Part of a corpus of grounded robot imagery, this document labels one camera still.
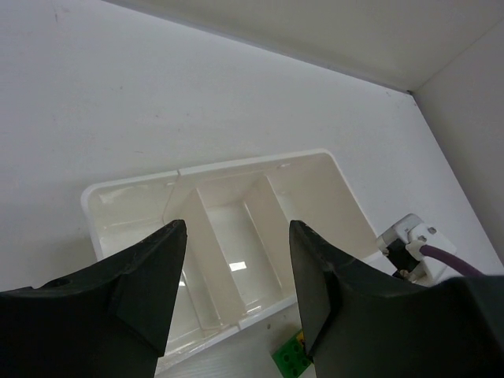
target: green toy brick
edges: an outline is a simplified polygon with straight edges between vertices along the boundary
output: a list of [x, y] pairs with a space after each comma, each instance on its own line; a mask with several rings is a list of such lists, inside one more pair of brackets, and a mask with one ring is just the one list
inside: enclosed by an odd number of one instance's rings
[[273, 360], [283, 378], [298, 378], [311, 364], [303, 344], [304, 337], [302, 331], [299, 331], [273, 354]]

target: purple cable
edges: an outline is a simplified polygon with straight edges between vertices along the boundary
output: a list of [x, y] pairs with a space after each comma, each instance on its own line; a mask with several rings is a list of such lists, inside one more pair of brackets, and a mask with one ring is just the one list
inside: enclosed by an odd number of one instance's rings
[[450, 266], [452, 269], [456, 270], [463, 276], [484, 276], [482, 272], [474, 268], [472, 265], [469, 265], [464, 260], [461, 260], [460, 258], [454, 256], [453, 254], [449, 254], [445, 250], [440, 250], [435, 246], [428, 246], [428, 245], [422, 246], [420, 248], [420, 252], [424, 256], [427, 256], [428, 258], [434, 258], [436, 260], [445, 263], [446, 265]]

